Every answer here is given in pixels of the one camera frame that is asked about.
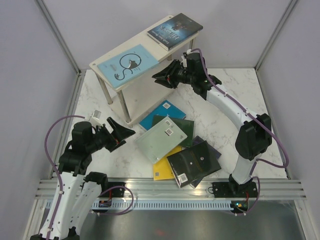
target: gray wall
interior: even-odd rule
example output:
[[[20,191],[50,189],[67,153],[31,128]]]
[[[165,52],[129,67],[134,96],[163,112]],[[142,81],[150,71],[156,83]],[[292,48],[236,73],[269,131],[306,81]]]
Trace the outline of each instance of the gray wall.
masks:
[[[44,0],[80,68],[163,17],[203,25],[208,67],[254,67],[289,0]]]
[[[0,4],[0,239],[19,240],[40,178],[44,138],[65,114],[75,72],[33,0]],[[53,152],[60,129],[49,139]]]
[[[320,227],[320,1],[299,1],[261,67],[275,127]]]

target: book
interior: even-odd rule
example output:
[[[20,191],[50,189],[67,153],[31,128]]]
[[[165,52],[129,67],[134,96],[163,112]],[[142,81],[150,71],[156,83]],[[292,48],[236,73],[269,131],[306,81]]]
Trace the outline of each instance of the book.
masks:
[[[199,137],[199,136],[196,136],[194,139],[193,139],[193,145],[197,145],[199,143],[202,143],[204,140]],[[221,153],[218,152],[218,150],[216,150],[213,146],[209,145],[210,146],[210,150],[212,151],[212,153],[215,154],[215,158],[218,160],[221,156]],[[217,168],[216,168],[216,171],[220,170],[221,169],[221,166],[217,165]],[[203,177],[197,179],[197,180],[194,180],[193,182],[190,183],[190,186],[193,187],[194,189],[198,186],[198,184],[202,181]]]
[[[176,154],[181,150],[182,150],[181,146],[176,146],[167,155],[161,158],[160,161],[153,164],[153,180],[157,181],[157,180],[175,179],[175,176],[172,173],[167,157],[172,154]]]
[[[164,118],[165,116],[155,115],[153,117],[152,126],[156,125]],[[179,146],[186,148],[191,147],[193,145],[195,122],[174,117],[170,117],[170,119],[188,136],[179,144]]]
[[[157,106],[155,110],[149,113],[139,124],[148,131],[152,128],[152,121],[154,120],[155,115],[176,119],[184,119],[186,117],[186,114],[183,111],[174,106],[171,102],[165,100]]]
[[[165,117],[135,142],[140,151],[155,164],[186,138],[187,135],[169,117]]]
[[[194,180],[204,178],[220,168],[215,153],[210,150],[207,141],[167,157],[174,178],[180,188]]]
[[[100,63],[97,67],[116,89],[159,62],[141,44]]]
[[[169,51],[203,28],[199,23],[180,13],[149,30],[147,35]]]

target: white sticker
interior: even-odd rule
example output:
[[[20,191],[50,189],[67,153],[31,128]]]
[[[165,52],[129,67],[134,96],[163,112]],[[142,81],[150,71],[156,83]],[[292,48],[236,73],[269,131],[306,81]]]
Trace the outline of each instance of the white sticker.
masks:
[[[165,109],[168,109],[171,107],[171,105],[167,102],[165,102],[163,105],[162,105]]]
[[[171,122],[169,120],[166,120],[165,123],[168,124],[169,126],[171,125]]]
[[[168,136],[170,136],[171,134],[173,134],[174,132],[168,128],[167,130],[164,131]]]
[[[181,184],[183,184],[183,183],[185,183],[186,181],[188,181],[188,178],[187,178],[187,176],[186,176],[185,173],[180,174],[180,175],[178,176],[178,179],[179,179],[179,181],[180,181]]]

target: marble table top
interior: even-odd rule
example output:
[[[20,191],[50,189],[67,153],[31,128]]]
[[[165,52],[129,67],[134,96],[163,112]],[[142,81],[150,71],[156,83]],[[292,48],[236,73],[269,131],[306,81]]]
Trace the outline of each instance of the marble table top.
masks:
[[[208,72],[215,75],[227,87],[228,92],[235,96],[242,104],[258,114],[266,113],[266,105],[253,68],[214,68]],[[110,90],[111,97],[116,93]],[[220,153],[219,163],[221,170],[206,178],[228,178],[233,172],[238,153],[235,141],[238,131],[233,123],[214,105],[204,101],[195,94],[189,85],[180,84],[167,98],[172,104],[186,113],[186,119],[195,121],[194,136],[199,135]],[[75,114],[90,117],[95,110],[101,112],[100,122],[106,123],[109,131],[112,128],[107,123],[107,117],[116,122],[126,124],[110,109],[96,75],[87,70],[82,85]],[[81,121],[75,118],[73,124]],[[110,153],[105,148],[92,155],[92,162],[87,169],[106,173],[109,178],[152,178],[153,164],[140,152],[134,140],[141,136],[145,130],[139,124],[133,126],[136,134],[128,138],[127,143]],[[262,155],[262,158],[275,164],[282,164],[280,152],[276,141]],[[253,176],[260,178],[286,178],[284,169],[272,167],[266,163],[258,162]]]

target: vertical metal post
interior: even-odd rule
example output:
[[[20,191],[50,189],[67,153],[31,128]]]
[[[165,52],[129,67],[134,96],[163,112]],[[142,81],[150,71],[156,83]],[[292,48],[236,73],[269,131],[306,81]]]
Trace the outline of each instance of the vertical metal post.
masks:
[[[195,38],[189,42],[189,49],[194,49],[195,46]]]
[[[109,105],[112,104],[113,101],[112,101],[112,98],[110,96],[110,93],[109,93],[109,91],[107,89],[107,86],[106,86],[105,82],[98,75],[96,75],[96,77],[98,78],[99,84],[100,84],[100,86],[102,88],[102,91],[103,91],[103,94],[104,94],[104,96],[106,98],[106,101],[108,102]]]
[[[130,115],[129,115],[129,111],[128,111],[127,104],[126,104],[126,101],[125,101],[124,94],[122,93],[122,90],[118,91],[116,94],[119,97],[120,104],[121,104],[121,107],[122,107],[122,110],[123,110],[123,113],[124,113],[125,121],[127,123],[130,123],[131,122],[131,118],[130,118]]]

